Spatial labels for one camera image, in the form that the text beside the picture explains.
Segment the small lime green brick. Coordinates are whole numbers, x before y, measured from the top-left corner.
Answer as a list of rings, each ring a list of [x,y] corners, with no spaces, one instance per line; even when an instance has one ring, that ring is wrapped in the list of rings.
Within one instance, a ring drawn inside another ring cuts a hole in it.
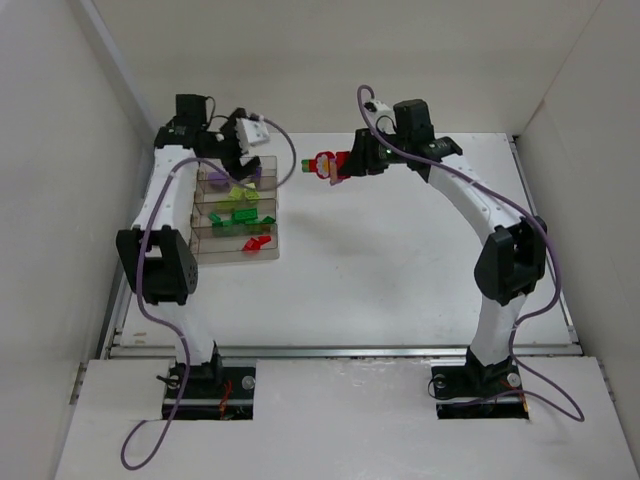
[[[233,187],[228,194],[228,199],[232,201],[241,201],[245,198],[245,189],[241,187]]]

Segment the purple round flower lego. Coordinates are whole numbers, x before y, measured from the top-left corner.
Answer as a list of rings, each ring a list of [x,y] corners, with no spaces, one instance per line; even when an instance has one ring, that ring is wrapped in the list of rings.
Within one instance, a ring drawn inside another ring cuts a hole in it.
[[[207,183],[213,190],[222,190],[229,187],[227,177],[217,172],[207,174]]]

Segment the purple red flower lego stack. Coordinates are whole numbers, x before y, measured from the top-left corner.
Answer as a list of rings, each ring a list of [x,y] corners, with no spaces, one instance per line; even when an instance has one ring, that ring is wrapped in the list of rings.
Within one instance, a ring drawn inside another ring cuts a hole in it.
[[[335,186],[350,178],[349,175],[339,172],[340,168],[346,164],[349,155],[348,151],[319,152],[314,158],[301,161],[302,172],[313,173],[319,179],[326,180],[331,186]]]

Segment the lime green 2x4 brick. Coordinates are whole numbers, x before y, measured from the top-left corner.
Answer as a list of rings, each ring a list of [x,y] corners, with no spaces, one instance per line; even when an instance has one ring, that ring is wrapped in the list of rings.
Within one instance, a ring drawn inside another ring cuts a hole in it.
[[[230,200],[220,201],[220,202],[216,202],[215,206],[217,211],[229,212],[234,210],[234,208],[236,207],[236,202],[230,201]]]

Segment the small green wedge piece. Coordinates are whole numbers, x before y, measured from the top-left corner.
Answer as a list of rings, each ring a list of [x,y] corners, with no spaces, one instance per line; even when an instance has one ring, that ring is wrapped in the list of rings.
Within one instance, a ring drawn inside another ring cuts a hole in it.
[[[213,225],[221,225],[223,223],[223,220],[215,213],[209,213],[208,219]]]

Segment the small red lego piece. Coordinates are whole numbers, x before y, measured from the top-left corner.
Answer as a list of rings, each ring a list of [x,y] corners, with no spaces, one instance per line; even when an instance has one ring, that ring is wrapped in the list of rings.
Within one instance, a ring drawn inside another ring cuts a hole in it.
[[[261,248],[259,241],[255,238],[250,238],[242,247],[243,252],[257,252]]]

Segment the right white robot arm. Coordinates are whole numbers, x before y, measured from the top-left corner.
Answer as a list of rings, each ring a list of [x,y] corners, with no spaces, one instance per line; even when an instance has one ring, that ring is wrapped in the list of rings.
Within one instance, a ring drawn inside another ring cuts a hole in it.
[[[425,101],[388,107],[370,98],[359,109],[365,126],[350,151],[325,159],[328,179],[339,183],[403,164],[449,201],[482,246],[473,271],[481,309],[468,360],[485,369],[505,364],[525,300],[545,274],[544,222],[488,187],[455,140],[436,136]]]

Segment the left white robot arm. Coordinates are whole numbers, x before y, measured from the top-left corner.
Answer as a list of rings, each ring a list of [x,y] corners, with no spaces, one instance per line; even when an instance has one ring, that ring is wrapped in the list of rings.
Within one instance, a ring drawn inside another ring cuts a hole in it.
[[[154,139],[154,165],[143,205],[116,248],[141,314],[172,330],[177,361],[211,361],[214,340],[187,303],[198,284],[198,263],[189,246],[191,214],[202,160],[230,184],[260,168],[251,148],[269,141],[264,119],[235,109],[219,130],[203,95],[179,94],[174,116]]]

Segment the clear compartment organizer tray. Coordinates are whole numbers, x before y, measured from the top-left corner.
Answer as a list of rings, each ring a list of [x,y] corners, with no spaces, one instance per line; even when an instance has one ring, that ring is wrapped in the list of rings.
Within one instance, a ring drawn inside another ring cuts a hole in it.
[[[217,169],[199,165],[189,239],[199,264],[279,258],[278,162],[275,156],[260,161],[256,173],[239,185]]]

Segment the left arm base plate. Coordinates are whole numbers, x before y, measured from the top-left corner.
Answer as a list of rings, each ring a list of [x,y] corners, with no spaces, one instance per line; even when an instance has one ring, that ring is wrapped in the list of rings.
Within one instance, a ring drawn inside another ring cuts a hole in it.
[[[192,373],[179,402],[175,420],[245,421],[254,415],[256,368],[225,367],[217,379]]]

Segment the aluminium front rail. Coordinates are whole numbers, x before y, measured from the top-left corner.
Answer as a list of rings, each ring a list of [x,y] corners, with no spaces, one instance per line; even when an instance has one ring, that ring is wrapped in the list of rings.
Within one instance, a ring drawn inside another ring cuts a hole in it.
[[[277,347],[227,346],[219,352],[230,358],[463,358],[465,347]],[[579,344],[524,345],[516,348],[519,356],[582,356]],[[169,346],[127,347],[115,345],[105,353],[107,359],[169,358],[174,348]]]

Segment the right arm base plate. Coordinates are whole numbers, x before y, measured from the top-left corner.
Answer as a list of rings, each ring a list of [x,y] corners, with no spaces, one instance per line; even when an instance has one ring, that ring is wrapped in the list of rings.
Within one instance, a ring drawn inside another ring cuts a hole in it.
[[[483,366],[468,356],[464,364],[431,366],[429,395],[439,420],[528,420],[518,367],[508,358]]]

